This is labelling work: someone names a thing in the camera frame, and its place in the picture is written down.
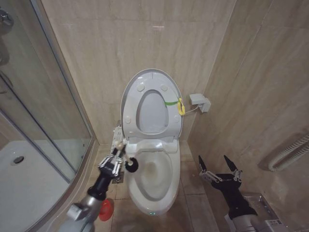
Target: toilet brush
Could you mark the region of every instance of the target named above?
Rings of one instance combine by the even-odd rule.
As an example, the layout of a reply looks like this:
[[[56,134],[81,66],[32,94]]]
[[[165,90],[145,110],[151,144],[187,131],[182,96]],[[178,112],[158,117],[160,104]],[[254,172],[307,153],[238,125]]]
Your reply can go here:
[[[115,148],[120,151],[119,157],[124,157],[126,159],[125,167],[130,173],[134,173],[139,168],[139,163],[134,157],[130,157],[126,154],[126,145],[122,142],[115,144]]]

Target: shower drain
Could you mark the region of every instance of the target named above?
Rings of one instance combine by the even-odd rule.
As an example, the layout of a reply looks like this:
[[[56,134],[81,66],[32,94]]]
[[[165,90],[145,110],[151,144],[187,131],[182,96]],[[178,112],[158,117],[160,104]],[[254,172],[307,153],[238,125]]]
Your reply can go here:
[[[25,157],[23,157],[23,156],[18,156],[18,157],[16,157],[16,158],[13,160],[12,165],[20,164],[24,159],[25,159]]]

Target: white power box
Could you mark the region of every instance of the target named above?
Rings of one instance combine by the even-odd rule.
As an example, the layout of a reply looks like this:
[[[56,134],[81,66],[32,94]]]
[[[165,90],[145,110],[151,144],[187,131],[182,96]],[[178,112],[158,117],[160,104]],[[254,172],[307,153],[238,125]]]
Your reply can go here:
[[[201,112],[208,112],[211,107],[211,102],[200,93],[190,94],[192,105],[198,105]]]

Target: electrical cord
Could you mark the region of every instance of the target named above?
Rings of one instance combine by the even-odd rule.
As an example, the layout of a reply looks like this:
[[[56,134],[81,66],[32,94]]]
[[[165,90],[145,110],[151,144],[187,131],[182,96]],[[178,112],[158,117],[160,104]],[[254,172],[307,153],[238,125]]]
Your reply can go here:
[[[186,115],[186,114],[187,114],[187,113],[189,113],[189,112],[195,111],[198,107],[199,107],[199,104],[198,104],[198,105],[197,105],[197,107],[195,107],[194,109],[192,109],[192,110],[189,110],[189,111],[185,112],[185,114],[184,114],[184,115]]]

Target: black brush head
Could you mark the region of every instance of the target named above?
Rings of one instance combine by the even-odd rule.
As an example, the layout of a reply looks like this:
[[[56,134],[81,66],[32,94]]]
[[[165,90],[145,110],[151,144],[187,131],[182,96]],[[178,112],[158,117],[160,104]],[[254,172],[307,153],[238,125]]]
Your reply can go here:
[[[126,161],[125,163],[125,167],[126,169],[131,172],[134,173],[137,171],[137,169],[139,168],[139,163],[137,162],[137,160],[134,157],[131,157],[130,160],[133,162],[132,165],[129,165],[128,162]]]
[[[226,164],[228,165],[229,169],[232,172],[237,169],[236,165],[226,155],[224,155],[224,159],[225,159]]]
[[[201,171],[207,171],[206,165],[201,156],[198,156],[199,168]]]

